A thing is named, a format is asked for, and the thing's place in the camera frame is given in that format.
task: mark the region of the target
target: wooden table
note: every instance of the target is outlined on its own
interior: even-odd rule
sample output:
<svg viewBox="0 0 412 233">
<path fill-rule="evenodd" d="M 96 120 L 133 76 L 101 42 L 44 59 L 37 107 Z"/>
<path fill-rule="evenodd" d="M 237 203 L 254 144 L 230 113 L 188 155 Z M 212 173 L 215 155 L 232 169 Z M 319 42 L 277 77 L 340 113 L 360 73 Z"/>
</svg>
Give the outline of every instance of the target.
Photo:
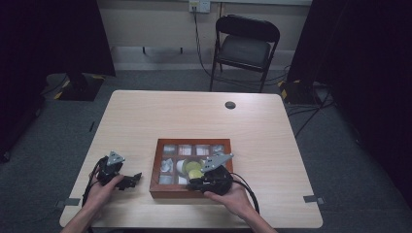
<svg viewBox="0 0 412 233">
<path fill-rule="evenodd" d="M 225 103 L 236 104 L 233 110 Z M 71 198 L 81 198 L 88 174 L 111 150 L 125 157 L 121 172 L 142 172 L 135 188 L 115 191 L 93 227 L 245 228 L 209 199 L 153 199 L 149 185 L 158 138 L 230 139 L 233 169 L 256 194 L 261 215 L 274 228 L 318 228 L 323 220 L 280 96 L 275 94 L 115 91 Z M 67 206 L 62 226 L 81 205 Z"/>
</svg>

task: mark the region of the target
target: black circular object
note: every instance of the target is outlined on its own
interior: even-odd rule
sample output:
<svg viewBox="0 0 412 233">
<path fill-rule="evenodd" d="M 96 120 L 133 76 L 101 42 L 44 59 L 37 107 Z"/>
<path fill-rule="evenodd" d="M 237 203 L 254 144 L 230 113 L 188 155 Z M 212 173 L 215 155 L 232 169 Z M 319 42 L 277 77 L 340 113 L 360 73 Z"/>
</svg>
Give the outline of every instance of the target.
<svg viewBox="0 0 412 233">
<path fill-rule="evenodd" d="M 224 105 L 225 105 L 228 109 L 234 109 L 234 108 L 236 108 L 236 104 L 233 103 L 233 102 L 231 102 L 231 101 L 227 101 Z"/>
</svg>

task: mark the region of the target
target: black cable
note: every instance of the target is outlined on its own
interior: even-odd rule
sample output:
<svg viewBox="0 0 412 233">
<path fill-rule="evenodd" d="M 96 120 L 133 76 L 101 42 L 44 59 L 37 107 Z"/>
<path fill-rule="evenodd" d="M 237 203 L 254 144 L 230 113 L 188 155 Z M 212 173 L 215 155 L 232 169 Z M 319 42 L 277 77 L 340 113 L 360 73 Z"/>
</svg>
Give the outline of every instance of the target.
<svg viewBox="0 0 412 233">
<path fill-rule="evenodd" d="M 52 89 L 50 89 L 50 90 L 48 90 L 48 91 L 45 91 L 45 92 L 41 93 L 40 95 L 49 94 L 50 92 L 56 90 L 59 86 L 61 86 L 61 85 L 64 83 L 64 81 L 66 80 L 66 78 L 67 78 L 67 74 L 64 75 L 63 80 L 62 80 L 58 85 L 56 85 L 55 87 L 53 87 Z"/>
<path fill-rule="evenodd" d="M 240 183 L 238 181 L 234 181 L 234 182 L 243 185 L 246 188 L 246 190 L 248 190 L 249 195 L 251 195 L 252 201 L 254 202 L 255 210 L 257 211 L 258 214 L 260 214 L 260 209 L 258 207 L 258 199 L 256 198 L 255 193 L 252 192 L 251 187 L 248 185 L 248 183 L 245 181 L 245 179 L 243 179 L 239 174 L 236 174 L 236 173 L 230 173 L 230 174 L 235 175 L 236 177 L 240 178 L 243 181 L 243 183 Z"/>
<path fill-rule="evenodd" d="M 233 182 L 234 182 L 234 183 L 239 183 L 240 185 L 242 185 L 243 187 L 245 187 L 246 190 L 248 190 L 249 195 L 251 195 L 252 201 L 254 202 L 255 210 L 257 211 L 258 214 L 260 214 L 260 209 L 259 209 L 259 207 L 258 207 L 258 200 L 257 200 L 257 198 L 255 197 L 255 193 L 252 192 L 252 190 L 251 190 L 247 185 L 245 185 L 244 183 L 238 182 L 238 181 L 236 181 L 236 180 L 233 180 Z"/>
<path fill-rule="evenodd" d="M 196 29 L 196 46 L 197 46 L 197 56 L 199 57 L 199 62 L 200 65 L 202 66 L 203 70 L 206 72 L 206 74 L 209 77 L 212 77 L 211 74 L 209 74 L 209 72 L 205 69 L 204 65 L 203 65 L 203 60 L 202 60 L 202 54 L 201 54 L 201 48 L 200 48 L 200 38 L 199 38 L 199 32 L 197 30 L 197 9 L 195 7 L 191 8 L 193 11 L 193 18 L 194 18 L 194 25 L 195 25 L 195 29 Z"/>
<path fill-rule="evenodd" d="M 328 108 L 328 107 L 334 105 L 334 103 L 335 103 L 334 101 L 331 101 L 329 104 L 324 105 L 324 106 L 322 107 L 322 109 Z M 318 107 L 315 107 L 315 106 L 307 106 L 307 107 L 301 106 L 301 107 L 296 107 L 296 108 L 312 108 L 312 109 L 310 109 L 310 110 L 302 110 L 302 111 L 294 112 L 294 113 L 288 113 L 288 117 L 291 117 L 291 116 L 297 115 L 297 114 L 312 112 L 312 111 L 315 111 L 315 110 L 319 109 Z"/>
<path fill-rule="evenodd" d="M 315 113 L 313 113 L 307 120 L 306 122 L 300 127 L 300 129 L 297 131 L 297 133 L 294 135 L 295 138 L 297 138 L 297 136 L 299 135 L 299 133 L 302 131 L 302 129 L 309 123 L 309 121 L 315 116 L 315 114 L 324 107 L 326 100 L 328 98 L 328 96 L 330 95 L 330 91 L 331 89 L 327 92 L 327 95 L 324 99 L 324 101 L 322 102 L 321 106 L 315 111 Z"/>
<path fill-rule="evenodd" d="M 90 177 L 88 178 L 88 183 L 87 183 L 87 186 L 86 186 L 85 194 L 83 194 L 82 207 L 85 205 L 85 203 L 86 203 L 86 201 L 87 201 L 87 197 L 88 197 L 88 194 L 90 193 L 91 188 L 94 186 L 95 183 L 98 182 L 98 181 L 97 181 L 97 182 L 95 182 L 95 183 L 91 183 L 91 181 L 93 180 L 93 177 L 96 175 L 97 167 L 99 166 L 100 162 L 101 162 L 103 159 L 104 159 L 104 158 L 101 158 L 101 159 L 96 163 L 96 165 L 95 165 L 94 168 L 93 168 L 93 171 L 92 171 L 91 174 L 90 174 Z M 93 233 L 93 229 L 91 228 L 91 226 L 87 229 L 87 231 L 88 231 L 88 233 Z"/>
<path fill-rule="evenodd" d="M 222 17 L 222 6 L 223 6 L 223 2 L 221 2 L 221 8 L 219 9 L 219 17 Z"/>
<path fill-rule="evenodd" d="M 316 87 L 317 87 L 317 88 L 331 88 L 330 85 L 317 85 Z M 323 108 L 329 107 L 330 104 L 327 104 L 327 105 L 323 106 Z M 301 104 L 301 105 L 295 105 L 295 104 L 294 104 L 294 105 L 290 105 L 290 106 L 285 106 L 285 109 L 290 109 L 290 108 L 294 108 L 294 109 L 299 109 L 299 108 L 311 108 L 311 109 L 313 109 L 312 111 L 314 111 L 314 110 L 316 110 L 318 107 L 317 107 L 317 105 L 314 105 L 314 104 Z"/>
<path fill-rule="evenodd" d="M 277 85 L 278 83 L 282 82 L 285 77 L 287 76 L 287 74 L 285 73 L 284 75 L 278 76 L 276 78 L 273 79 L 269 79 L 266 80 L 264 85 L 265 86 L 269 86 L 269 85 Z M 214 78 L 215 81 L 218 82 L 223 82 L 223 83 L 229 83 L 229 84 L 233 84 L 233 85 L 237 85 L 237 86 L 241 86 L 243 88 L 248 88 L 248 89 L 253 89 L 253 90 L 258 90 L 258 88 L 253 88 L 251 86 L 246 86 L 245 84 L 248 85 L 255 85 L 255 86 L 260 86 L 260 81 L 241 81 L 241 80 L 232 80 L 232 79 L 227 79 L 227 78 L 222 78 L 222 77 L 216 77 Z"/>
</svg>

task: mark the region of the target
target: black chair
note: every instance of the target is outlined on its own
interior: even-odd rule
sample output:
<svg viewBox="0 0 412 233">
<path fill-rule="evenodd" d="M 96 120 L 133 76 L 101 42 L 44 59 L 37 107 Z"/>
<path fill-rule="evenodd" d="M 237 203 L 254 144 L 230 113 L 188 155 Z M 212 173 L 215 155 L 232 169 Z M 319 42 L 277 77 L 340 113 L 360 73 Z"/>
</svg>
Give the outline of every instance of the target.
<svg viewBox="0 0 412 233">
<path fill-rule="evenodd" d="M 221 45 L 221 35 L 227 35 Z M 212 91 L 216 64 L 262 73 L 259 92 L 263 90 L 273 53 L 280 38 L 279 29 L 271 22 L 227 15 L 216 22 L 216 44 L 213 58 Z"/>
</svg>

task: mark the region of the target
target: gray carpet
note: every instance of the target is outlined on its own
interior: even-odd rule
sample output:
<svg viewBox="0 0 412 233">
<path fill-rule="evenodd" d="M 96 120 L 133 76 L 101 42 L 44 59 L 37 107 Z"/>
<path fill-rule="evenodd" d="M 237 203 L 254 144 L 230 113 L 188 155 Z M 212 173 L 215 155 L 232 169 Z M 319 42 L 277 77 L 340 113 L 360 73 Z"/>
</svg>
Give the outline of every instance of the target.
<svg viewBox="0 0 412 233">
<path fill-rule="evenodd" d="M 271 71 L 268 79 L 283 74 Z M 258 79 L 254 73 L 237 70 L 224 71 L 223 75 L 240 80 Z M 63 78 L 50 76 L 51 86 Z M 279 93 L 275 81 L 270 83 L 263 92 Z M 208 88 L 208 76 L 201 70 L 117 71 L 116 78 L 109 77 L 103 83 L 94 102 L 57 101 L 52 99 L 55 91 L 47 94 L 41 114 L 11 150 L 11 161 L 0 164 L 0 232 L 61 230 L 58 223 L 61 210 L 54 204 L 69 196 L 113 91 L 208 91 Z M 218 82 L 214 91 L 256 92 L 257 88 L 258 85 L 250 83 Z M 289 113 L 308 109 L 289 105 L 286 108 Z M 291 116 L 293 131 L 297 132 L 312 113 Z M 386 173 L 356 143 L 350 122 L 336 107 L 320 110 L 296 140 L 314 192 L 326 200 L 320 206 L 324 226 L 279 229 L 280 232 L 412 232 L 411 210 Z M 122 231 L 98 229 L 96 232 Z"/>
</svg>

